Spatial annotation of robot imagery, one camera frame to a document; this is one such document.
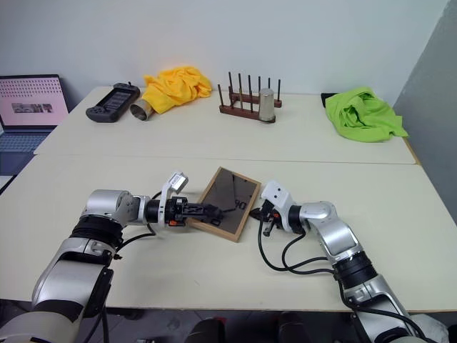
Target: black peg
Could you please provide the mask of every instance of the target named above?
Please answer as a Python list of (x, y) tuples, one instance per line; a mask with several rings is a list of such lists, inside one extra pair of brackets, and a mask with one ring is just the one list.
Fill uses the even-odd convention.
[(241, 89), (241, 74), (240, 73), (238, 73), (238, 85)]
[(243, 109), (243, 92), (240, 86), (240, 108)]
[(251, 97), (251, 113), (253, 112), (253, 109), (252, 109), (252, 91), (249, 89), (249, 96)]
[(233, 89), (233, 84), (231, 84), (231, 72), (228, 72), (228, 82), (230, 82), (230, 87)]
[(222, 100), (222, 91), (221, 91), (221, 85), (217, 85), (217, 89), (219, 90), (219, 98), (221, 98), (221, 106), (224, 105), (224, 101)]
[(231, 88), (231, 86), (228, 86), (228, 97), (230, 98), (230, 107), (233, 109), (232, 94), (233, 94), (233, 89)]
[(278, 79), (278, 101), (279, 101), (279, 92), (281, 91), (281, 79)]

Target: black object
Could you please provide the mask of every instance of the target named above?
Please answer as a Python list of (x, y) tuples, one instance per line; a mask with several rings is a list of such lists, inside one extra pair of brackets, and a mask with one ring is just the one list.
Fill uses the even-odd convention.
[(335, 280), (340, 281), (345, 289), (363, 284), (378, 275), (365, 252), (336, 263), (334, 268)]
[(103, 328), (103, 343), (109, 343), (108, 316), (106, 307), (101, 310), (101, 327)]
[(260, 220), (260, 218), (262, 217), (264, 222), (270, 223), (268, 227), (263, 231), (263, 235), (265, 237), (270, 237), (271, 231), (273, 230), (275, 225), (277, 229), (283, 229), (281, 215), (275, 209), (266, 216), (262, 216), (260, 209), (257, 207), (249, 212), (249, 216), (257, 220)]
[(61, 314), (68, 318), (71, 322), (78, 319), (83, 306), (77, 302), (69, 300), (45, 300), (38, 303), (31, 311), (32, 312), (53, 312)]
[(205, 319), (197, 323), (184, 343), (225, 343), (224, 323), (217, 319)]
[(230, 82), (230, 87), (233, 89), (233, 84), (231, 83), (231, 72), (228, 72), (228, 82)]
[(281, 92), (281, 79), (278, 80), (278, 101), (279, 101), (279, 93)]
[(44, 339), (41, 339), (41, 338), (36, 338), (36, 337), (32, 337), (30, 339), (30, 342), (33, 342), (33, 343), (50, 343)]
[(151, 224), (149, 223), (146, 223), (146, 227), (148, 228), (148, 230), (154, 235), (156, 236), (157, 233), (154, 231), (154, 229), (152, 228)]
[(457, 324), (448, 327), (449, 343), (457, 343)]
[[(160, 200), (149, 200), (145, 216), (149, 223), (157, 223)], [(187, 198), (171, 197), (165, 204), (165, 223), (170, 227), (183, 227), (187, 218), (217, 219), (223, 218), (222, 211), (211, 204), (190, 204)]]
[(258, 226), (258, 233), (257, 233), (258, 250), (260, 251), (262, 260), (266, 263), (266, 265), (269, 266), (270, 268), (272, 268), (272, 270), (276, 270), (277, 272), (292, 272), (293, 271), (294, 274), (315, 274), (315, 273), (325, 272), (325, 273), (333, 274), (333, 270), (330, 270), (330, 269), (312, 269), (312, 270), (308, 270), (305, 272), (295, 271), (295, 269), (302, 267), (308, 263), (311, 263), (314, 261), (325, 261), (325, 260), (327, 260), (326, 257), (314, 257), (312, 259), (307, 259), (306, 261), (300, 262), (298, 264), (294, 264), (293, 266), (289, 266), (285, 263), (286, 252), (287, 252), (288, 248), (290, 248), (293, 244), (298, 242), (300, 239), (304, 238), (305, 236), (303, 234), (298, 236), (295, 239), (292, 239), (292, 241), (290, 241), (284, 248), (283, 253), (282, 253), (282, 260), (283, 260), (284, 267), (277, 267), (274, 264), (270, 263), (270, 261), (266, 258), (265, 252), (263, 251), (263, 247), (262, 247), (262, 228), (263, 228), (263, 213), (267, 212), (268, 209), (271, 212), (272, 206), (273, 206), (273, 204), (271, 202), (269, 202), (268, 200), (266, 200), (263, 203), (261, 214), (260, 214), (260, 224)]
[(94, 325), (92, 326), (91, 331), (89, 332), (89, 334), (84, 339), (83, 343), (89, 343), (89, 341), (91, 340), (92, 336), (95, 333), (95, 330), (97, 330), (97, 327), (99, 326), (100, 321), (101, 321), (101, 312), (100, 312), (99, 316), (97, 317)]
[(87, 302), (87, 307), (84, 310), (84, 318), (95, 317), (104, 308), (108, 292), (111, 288), (113, 274), (113, 270), (108, 268), (104, 268), (100, 273)]
[(86, 115), (98, 123), (114, 123), (139, 96), (140, 88), (130, 82), (115, 84), (96, 106), (86, 110)]
[(212, 189), (218, 195), (208, 201), (216, 204), (223, 212), (234, 211), (236, 209), (234, 175), (227, 169), (221, 169), (214, 180)]
[(326, 99), (338, 93), (321, 93), (322, 106), (326, 108)]
[(301, 226), (300, 223), (300, 208), (301, 206), (292, 205), (288, 211), (288, 223), (292, 228), (292, 232), (294, 234), (302, 234), (305, 235), (306, 231)]
[(278, 343), (312, 343), (308, 330), (295, 312), (283, 312), (278, 318)]
[(108, 218), (82, 217), (70, 237), (95, 239), (115, 249), (122, 244), (122, 226)]
[[(144, 237), (152, 237), (156, 236), (156, 232), (151, 232), (148, 234), (139, 234), (138, 236), (132, 237), (130, 239), (127, 239), (124, 243), (122, 243), (117, 249), (116, 252), (119, 252), (122, 248), (124, 248), (127, 244), (130, 244), (132, 242), (135, 242), (137, 239), (144, 238)], [(118, 254), (114, 255), (114, 259), (121, 259), (122, 257), (119, 256)]]
[(409, 336), (409, 333), (404, 327), (394, 327), (393, 329), (378, 335), (377, 338), (374, 339), (374, 343), (390, 343), (395, 339), (407, 336)]

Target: cable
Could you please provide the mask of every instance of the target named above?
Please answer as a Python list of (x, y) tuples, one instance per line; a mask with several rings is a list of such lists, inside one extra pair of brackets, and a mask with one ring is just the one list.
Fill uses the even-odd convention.
[(124, 243), (122, 243), (119, 248), (117, 248), (116, 252), (119, 252), (122, 248), (124, 248), (127, 244), (132, 243), (133, 241), (136, 241), (137, 239), (143, 238), (143, 237), (152, 237), (156, 236), (155, 233), (150, 233), (150, 234), (139, 234), (138, 236), (132, 237), (130, 239), (127, 239)]
[[(332, 269), (323, 269), (323, 268), (320, 268), (320, 269), (312, 269), (312, 270), (306, 270), (306, 271), (298, 271), (298, 270), (294, 270), (295, 268), (297, 268), (296, 266), (288, 266), (287, 263), (286, 263), (286, 253), (288, 251), (288, 248), (292, 247), (292, 245), (296, 242), (298, 242), (300, 239), (303, 239), (305, 237), (304, 234), (298, 236), (297, 238), (295, 238), (294, 240), (290, 241), (286, 247), (284, 248), (283, 250), (283, 253), (281, 255), (281, 260), (283, 262), (283, 265), (285, 268), (287, 268), (287, 270), (290, 272), (290, 273), (294, 273), (294, 274), (298, 274), (298, 275), (310, 275), (310, 274), (315, 274), (315, 273), (330, 273), (330, 274), (334, 274), (333, 273), (333, 270)], [(312, 259), (307, 259), (306, 261), (303, 261), (301, 264), (302, 265), (305, 265), (305, 264), (308, 264), (308, 263), (311, 263), (311, 262), (314, 262), (314, 261), (327, 261), (327, 258), (326, 257), (313, 257)]]
[(372, 314), (379, 314), (380, 316), (387, 316), (387, 317), (392, 317), (392, 318), (395, 318), (395, 319), (399, 319), (399, 320), (405, 322), (406, 324), (410, 325), (411, 327), (413, 327), (413, 329), (415, 329), (417, 334), (419, 335), (419, 338), (421, 338), (424, 341), (428, 342), (427, 337), (423, 333), (422, 329), (411, 318), (402, 316), (401, 314), (398, 314), (398, 313), (393, 313), (393, 312), (389, 312), (389, 311), (383, 311), (382, 309), (369, 309), (367, 307), (360, 307), (360, 306), (354, 305), (354, 304), (350, 303), (344, 297), (343, 285), (341, 284), (340, 281), (338, 281), (338, 285), (339, 285), (339, 288), (340, 288), (341, 301), (343, 302), (343, 304), (345, 304), (347, 307), (349, 307), (353, 311), (372, 313)]
[(154, 229), (151, 227), (151, 225), (149, 223), (146, 223), (146, 227), (152, 233), (153, 236), (157, 235), (157, 233), (154, 231)]
[[(296, 268), (302, 267), (305, 264), (308, 264), (308, 263), (311, 263), (311, 262), (314, 262), (314, 261), (327, 260), (326, 257), (314, 257), (312, 259), (307, 259), (306, 261), (300, 262), (300, 263), (295, 264), (293, 266), (288, 266), (287, 264), (285, 264), (283, 262), (284, 267), (277, 267), (277, 266), (273, 265), (272, 263), (270, 263), (270, 261), (266, 258), (265, 252), (263, 251), (263, 247), (262, 247), (263, 215), (260, 216), (259, 221), (260, 221), (260, 224), (258, 226), (258, 234), (257, 234), (258, 250), (260, 251), (260, 255), (262, 256), (262, 259), (266, 263), (267, 266), (269, 266), (273, 270), (276, 270), (277, 272), (286, 272), (286, 271), (292, 272), (293, 271), (293, 272), (295, 272), (295, 274), (301, 274), (301, 273), (314, 274), (314, 273), (319, 273), (319, 272), (331, 272), (331, 273), (333, 273), (333, 271), (330, 270), (330, 269), (314, 269), (314, 270), (310, 270), (310, 271), (307, 271), (307, 272), (298, 272), (298, 271), (294, 270)], [(285, 256), (285, 252), (287, 252), (288, 248), (290, 248), (294, 243), (296, 243), (297, 241), (299, 241), (300, 239), (302, 239), (304, 237), (305, 237), (304, 235), (301, 235), (301, 236), (293, 239), (292, 241), (290, 241), (286, 245), (284, 250), (283, 250), (283, 256)]]
[(97, 327), (99, 326), (100, 324), (100, 321), (101, 321), (101, 313), (99, 314), (99, 316), (97, 317), (91, 331), (89, 332), (89, 334), (87, 335), (86, 339), (83, 341), (83, 343), (89, 343), (89, 341), (91, 340), (92, 336), (94, 335), (94, 332), (95, 330), (97, 330)]
[[(154, 200), (156, 197), (158, 197), (161, 194), (162, 194), (162, 191), (155, 193), (154, 196), (152, 197), (152, 199)], [(151, 227), (151, 225), (149, 223), (146, 223), (146, 226), (147, 226), (148, 230), (151, 232), (150, 234), (139, 234), (138, 236), (135, 236), (135, 237), (132, 237), (130, 239), (127, 239), (124, 243), (122, 243), (119, 246), (119, 248), (117, 248), (116, 252), (119, 252), (127, 244), (130, 244), (133, 241), (136, 241), (137, 239), (144, 238), (144, 237), (152, 237), (152, 236), (156, 236), (157, 235), (156, 232), (152, 229), (152, 227)]]
[(101, 310), (101, 326), (103, 327), (103, 343), (109, 343), (108, 317), (106, 307)]

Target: laptop screen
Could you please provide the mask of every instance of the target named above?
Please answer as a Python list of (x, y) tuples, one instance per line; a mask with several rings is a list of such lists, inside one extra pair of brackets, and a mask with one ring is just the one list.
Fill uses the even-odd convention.
[(67, 115), (58, 75), (0, 76), (0, 118), (6, 129), (53, 127)]

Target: wooden frame border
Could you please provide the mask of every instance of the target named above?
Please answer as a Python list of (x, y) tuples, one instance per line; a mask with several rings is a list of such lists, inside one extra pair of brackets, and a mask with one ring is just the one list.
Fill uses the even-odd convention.
[(404, 140), (404, 142), (406, 144), (406, 147), (408, 148), (409, 152), (411, 153), (411, 155), (413, 155), (413, 158), (416, 161), (416, 164), (421, 166), (422, 163), (421, 163), (421, 161), (419, 161), (419, 158), (417, 157), (416, 153), (414, 152), (413, 147), (409, 143), (409, 140), (406, 137), (403, 137), (403, 140)]
[[(216, 181), (217, 176), (219, 175), (219, 173), (221, 172), (222, 169), (229, 170), (229, 169), (223, 168), (222, 166), (220, 166), (217, 169), (217, 172), (214, 174), (214, 176), (211, 179), (211, 181), (209, 182), (208, 186), (206, 186), (205, 191), (200, 196), (199, 202), (203, 202), (204, 201), (204, 199), (206, 198), (206, 195), (208, 194), (209, 190), (212, 188), (214, 182)], [(249, 212), (251, 211), (252, 206), (254, 205), (254, 202), (256, 202), (256, 200), (257, 200), (257, 196), (258, 196), (258, 193), (260, 191), (261, 182), (258, 182), (256, 180), (250, 179), (248, 177), (245, 177), (244, 175), (238, 174), (238, 173), (236, 173), (234, 171), (230, 171), (230, 172), (233, 175), (235, 175), (235, 176), (237, 176), (237, 177), (239, 177), (239, 178), (241, 178), (243, 180), (247, 180), (249, 182), (252, 182), (252, 183), (254, 183), (256, 185), (256, 188), (254, 189), (254, 191), (252, 193), (251, 200), (249, 201), (248, 205), (244, 209), (244, 214), (243, 214), (243, 216), (241, 218), (241, 221), (240, 221), (240, 224), (238, 225), (238, 228), (236, 229), (235, 234), (232, 234), (230, 232), (227, 232), (227, 231), (224, 231), (222, 229), (219, 229), (218, 227), (215, 227), (214, 225), (200, 222), (199, 220), (194, 219), (194, 218), (187, 219), (187, 223), (191, 227), (196, 227), (197, 229), (200, 229), (200, 230), (203, 230), (203, 231), (206, 231), (206, 232), (210, 232), (212, 234), (216, 234), (217, 236), (220, 236), (220, 237), (225, 238), (225, 239), (229, 239), (229, 240), (231, 240), (233, 242), (237, 242), (239, 240), (241, 232), (243, 231), (244, 225), (246, 224), (246, 221), (248, 220)]]

